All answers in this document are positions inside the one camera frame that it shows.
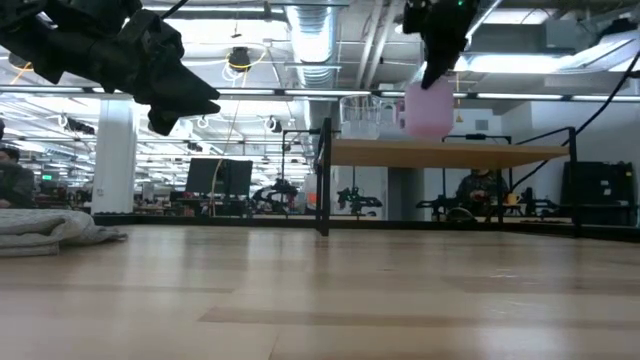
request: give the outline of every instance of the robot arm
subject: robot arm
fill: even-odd
[[[133,95],[162,135],[182,116],[220,111],[220,94],[180,62],[180,33],[139,0],[2,0],[0,45],[54,84],[69,72]]]
[[[476,16],[479,0],[407,0],[403,32],[419,33],[425,43],[427,68],[422,88],[428,89],[455,67],[467,46],[466,33]]]

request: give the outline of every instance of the black equipment cabinet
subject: black equipment cabinet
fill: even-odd
[[[564,165],[562,178],[562,204],[569,203],[569,164]],[[633,164],[578,162],[575,189],[582,205],[585,224],[633,226],[636,223],[636,181]],[[561,207],[560,215],[571,211]]]

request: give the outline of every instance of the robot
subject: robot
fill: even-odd
[[[427,90],[452,70],[467,46],[466,33],[478,12],[479,0],[407,0],[402,32],[420,34],[427,68],[422,88]]]
[[[220,94],[180,62],[180,33],[140,0],[2,0],[0,45],[51,83],[69,72],[133,95],[162,135],[180,117],[220,111]]]
[[[351,203],[351,215],[354,216],[363,216],[362,208],[372,207],[372,208],[381,208],[382,201],[378,200],[378,198],[369,196],[360,196],[360,189],[354,187],[353,189],[345,188],[342,191],[338,191],[338,204],[340,205],[340,210],[344,209],[347,205],[347,202]],[[371,211],[367,213],[368,216],[376,216],[375,211]]]
[[[251,197],[251,204],[256,214],[287,214],[291,203],[298,195],[298,189],[283,179],[276,179],[272,186],[264,187]]]

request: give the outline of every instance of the silver air duct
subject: silver air duct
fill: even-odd
[[[289,6],[286,8],[291,24],[291,45],[294,57],[301,63],[332,62],[336,43],[336,7]],[[304,88],[329,89],[334,87],[336,70],[320,66],[297,69],[300,85]],[[310,101],[305,104],[307,128],[319,128],[330,116],[331,103]]]

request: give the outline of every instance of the wooden shelf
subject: wooden shelf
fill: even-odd
[[[561,146],[333,139],[331,165],[506,169],[568,156]]]

